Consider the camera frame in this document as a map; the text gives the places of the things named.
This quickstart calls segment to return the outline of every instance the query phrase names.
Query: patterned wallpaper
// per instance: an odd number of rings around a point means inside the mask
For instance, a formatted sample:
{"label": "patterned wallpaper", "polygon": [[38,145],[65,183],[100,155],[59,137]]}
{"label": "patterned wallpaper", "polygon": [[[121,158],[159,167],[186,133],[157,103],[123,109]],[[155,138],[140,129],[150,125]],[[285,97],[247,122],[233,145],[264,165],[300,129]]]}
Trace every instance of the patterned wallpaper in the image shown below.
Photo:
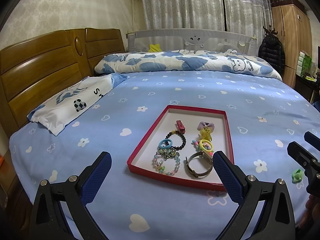
{"label": "patterned wallpaper", "polygon": [[21,0],[0,32],[0,49],[44,33],[73,28],[118,28],[124,46],[132,31],[132,0]]}

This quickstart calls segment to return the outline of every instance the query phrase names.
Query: black beaded bracelet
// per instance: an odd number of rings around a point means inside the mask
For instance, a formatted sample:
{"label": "black beaded bracelet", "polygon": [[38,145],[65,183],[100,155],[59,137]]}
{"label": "black beaded bracelet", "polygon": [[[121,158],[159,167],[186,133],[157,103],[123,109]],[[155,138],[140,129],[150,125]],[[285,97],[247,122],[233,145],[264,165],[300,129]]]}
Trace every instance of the black beaded bracelet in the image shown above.
{"label": "black beaded bracelet", "polygon": [[183,147],[185,147],[185,145],[186,145],[186,138],[185,138],[184,135],[183,135],[182,133],[180,133],[180,131],[178,131],[178,130],[173,130],[173,131],[169,132],[168,135],[167,135],[165,138],[168,139],[168,138],[169,138],[171,135],[173,135],[173,134],[177,134],[177,135],[179,135],[179,136],[181,137],[181,139],[182,139],[182,145],[179,146],[179,147],[172,146],[172,148],[174,148],[175,150],[182,150]]}

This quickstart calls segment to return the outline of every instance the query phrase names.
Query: white pillowcase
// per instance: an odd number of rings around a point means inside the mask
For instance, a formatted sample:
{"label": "white pillowcase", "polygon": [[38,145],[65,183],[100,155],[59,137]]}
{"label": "white pillowcase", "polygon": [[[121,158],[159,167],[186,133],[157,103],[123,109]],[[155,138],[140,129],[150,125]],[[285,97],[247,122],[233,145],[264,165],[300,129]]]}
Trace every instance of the white pillowcase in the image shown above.
{"label": "white pillowcase", "polygon": [[67,124],[127,78],[121,74],[84,78],[46,100],[27,117],[31,122],[41,123],[57,136]]}

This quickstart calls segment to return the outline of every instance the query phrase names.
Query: wristwatch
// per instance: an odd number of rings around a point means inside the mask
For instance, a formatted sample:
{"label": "wristwatch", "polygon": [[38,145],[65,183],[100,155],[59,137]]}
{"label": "wristwatch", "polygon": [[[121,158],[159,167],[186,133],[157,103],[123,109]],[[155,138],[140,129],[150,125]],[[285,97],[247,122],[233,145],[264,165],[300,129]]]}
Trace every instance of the wristwatch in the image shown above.
{"label": "wristwatch", "polygon": [[[196,173],[193,169],[190,168],[189,163],[190,163],[190,161],[191,161],[193,158],[195,158],[195,157],[197,157],[197,156],[201,156],[201,155],[208,161],[209,164],[211,164],[211,167],[210,167],[207,171],[205,171],[205,172],[203,172],[203,173]],[[196,178],[198,178],[198,177],[203,177],[203,176],[205,176],[205,175],[208,175],[208,174],[212,171],[212,168],[213,168],[212,158],[210,158],[210,157],[209,157],[205,152],[203,152],[203,151],[194,153],[193,155],[191,155],[191,156],[189,157],[189,159],[186,157],[186,164],[187,164],[188,171],[189,171],[193,176],[195,176]]]}

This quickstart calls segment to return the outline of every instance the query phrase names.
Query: watch face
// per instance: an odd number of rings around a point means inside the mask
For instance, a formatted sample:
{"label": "watch face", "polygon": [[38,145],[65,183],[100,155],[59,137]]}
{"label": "watch face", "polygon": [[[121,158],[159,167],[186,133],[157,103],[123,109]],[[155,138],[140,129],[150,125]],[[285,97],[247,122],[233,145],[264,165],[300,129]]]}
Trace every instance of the watch face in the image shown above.
{"label": "watch face", "polygon": [[210,155],[210,153],[206,153],[203,151],[202,156],[208,163],[212,164],[212,156]]}

